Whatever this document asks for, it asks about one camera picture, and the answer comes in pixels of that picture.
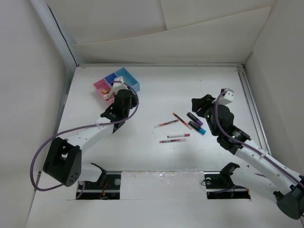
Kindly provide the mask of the red pen dark barrel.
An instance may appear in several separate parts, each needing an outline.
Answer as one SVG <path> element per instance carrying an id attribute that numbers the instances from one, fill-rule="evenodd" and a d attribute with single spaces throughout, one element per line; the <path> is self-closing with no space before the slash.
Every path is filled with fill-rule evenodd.
<path id="1" fill-rule="evenodd" d="M 175 116 L 179 121 L 181 121 L 187 128 L 189 128 L 190 130 L 192 130 L 192 127 L 186 123 L 181 117 L 179 117 L 176 113 L 172 113 L 173 116 Z"/>

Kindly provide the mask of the white pen pink cap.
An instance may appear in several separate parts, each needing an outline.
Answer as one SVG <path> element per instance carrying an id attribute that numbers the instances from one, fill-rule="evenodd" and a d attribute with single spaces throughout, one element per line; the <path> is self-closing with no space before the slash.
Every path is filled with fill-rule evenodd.
<path id="1" fill-rule="evenodd" d="M 190 137 L 190 133 L 183 133 L 183 134 L 171 134 L 168 135 L 167 138 L 183 138 L 183 137 Z"/>

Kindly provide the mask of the red gel pen clear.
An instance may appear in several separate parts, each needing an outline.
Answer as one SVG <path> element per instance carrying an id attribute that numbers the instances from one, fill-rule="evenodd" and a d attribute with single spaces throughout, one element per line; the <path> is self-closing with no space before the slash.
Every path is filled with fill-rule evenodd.
<path id="1" fill-rule="evenodd" d="M 179 120 L 176 119 L 176 120 L 172 120 L 172 121 L 169 121 L 169 122 L 160 123 L 160 124 L 155 125 L 154 128 L 163 127 L 163 126 L 166 126 L 166 125 L 169 125 L 169 124 L 176 123 L 176 122 L 178 122 L 178 121 L 179 121 Z"/>

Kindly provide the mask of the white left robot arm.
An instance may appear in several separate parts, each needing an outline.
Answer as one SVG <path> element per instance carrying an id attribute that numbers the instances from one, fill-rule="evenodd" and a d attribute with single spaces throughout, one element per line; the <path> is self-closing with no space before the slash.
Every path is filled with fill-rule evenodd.
<path id="1" fill-rule="evenodd" d="M 131 109 L 138 107 L 138 97 L 131 89 L 121 89 L 111 104 L 91 127 L 62 139 L 52 140 L 43 172 L 66 187 L 76 182 L 90 182 L 101 188 L 106 182 L 106 170 L 95 163 L 83 164 L 82 158 L 101 138 L 115 133 L 129 118 Z"/>

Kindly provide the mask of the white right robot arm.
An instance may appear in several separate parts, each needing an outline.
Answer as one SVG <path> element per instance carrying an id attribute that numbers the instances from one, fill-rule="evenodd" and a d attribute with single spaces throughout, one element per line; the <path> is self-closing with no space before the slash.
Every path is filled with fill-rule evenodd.
<path id="1" fill-rule="evenodd" d="M 205 118 L 217 143 L 259 172 L 248 173 L 230 162 L 220 171 L 220 183 L 225 187 L 246 187 L 265 195 L 289 218 L 299 220 L 304 215 L 303 175 L 280 163 L 234 125 L 234 115 L 226 106 L 232 101 L 233 94 L 227 90 L 217 98 L 207 94 L 191 100 L 192 111 Z"/>

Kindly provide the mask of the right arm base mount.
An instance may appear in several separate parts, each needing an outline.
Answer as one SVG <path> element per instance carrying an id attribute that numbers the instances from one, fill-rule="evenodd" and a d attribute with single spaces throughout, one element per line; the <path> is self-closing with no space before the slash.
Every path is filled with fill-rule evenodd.
<path id="1" fill-rule="evenodd" d="M 200 185 L 206 189 L 207 199 L 209 200 L 250 200 L 249 189 L 235 185 L 231 179 L 233 172 L 240 166 L 235 163 L 228 163 L 220 171 L 205 171 L 204 179 Z"/>

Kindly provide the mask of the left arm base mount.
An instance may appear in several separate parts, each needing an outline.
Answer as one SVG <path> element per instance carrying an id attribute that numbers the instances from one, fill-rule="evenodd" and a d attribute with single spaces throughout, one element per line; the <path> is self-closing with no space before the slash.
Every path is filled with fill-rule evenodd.
<path id="1" fill-rule="evenodd" d="M 120 171 L 107 171 L 95 163 L 84 165 L 76 190 L 76 199 L 118 200 L 121 178 Z"/>

